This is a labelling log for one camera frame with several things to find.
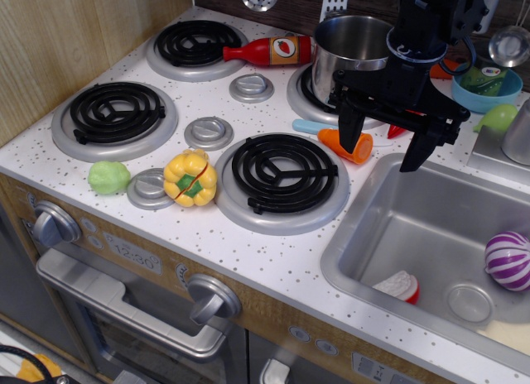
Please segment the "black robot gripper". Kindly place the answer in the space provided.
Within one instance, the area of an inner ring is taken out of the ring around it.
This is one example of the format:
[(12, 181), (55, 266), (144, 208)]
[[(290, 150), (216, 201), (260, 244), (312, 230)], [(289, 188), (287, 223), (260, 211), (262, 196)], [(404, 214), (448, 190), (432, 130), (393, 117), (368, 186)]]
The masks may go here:
[(354, 151), (366, 117), (414, 133), (401, 172), (418, 170), (438, 145), (454, 142), (470, 111), (446, 97), (430, 78), (431, 68), (443, 63), (452, 41), (438, 30), (394, 27), (387, 34), (389, 56), (384, 68), (335, 71), (330, 99), (339, 113), (341, 147)]

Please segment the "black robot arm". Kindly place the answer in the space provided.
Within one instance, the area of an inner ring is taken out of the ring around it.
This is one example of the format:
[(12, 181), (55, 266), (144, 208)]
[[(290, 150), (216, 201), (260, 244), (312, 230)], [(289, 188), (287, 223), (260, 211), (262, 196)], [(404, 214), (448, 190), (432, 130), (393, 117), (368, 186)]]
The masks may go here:
[(365, 118), (395, 125), (413, 136), (400, 170), (417, 170), (439, 146), (452, 144), (470, 111), (431, 82), (449, 46), (480, 31), (489, 13), (484, 0), (400, 0), (397, 21), (388, 32), (387, 64), (380, 70), (337, 70), (332, 94), (339, 113), (340, 145), (352, 152)]

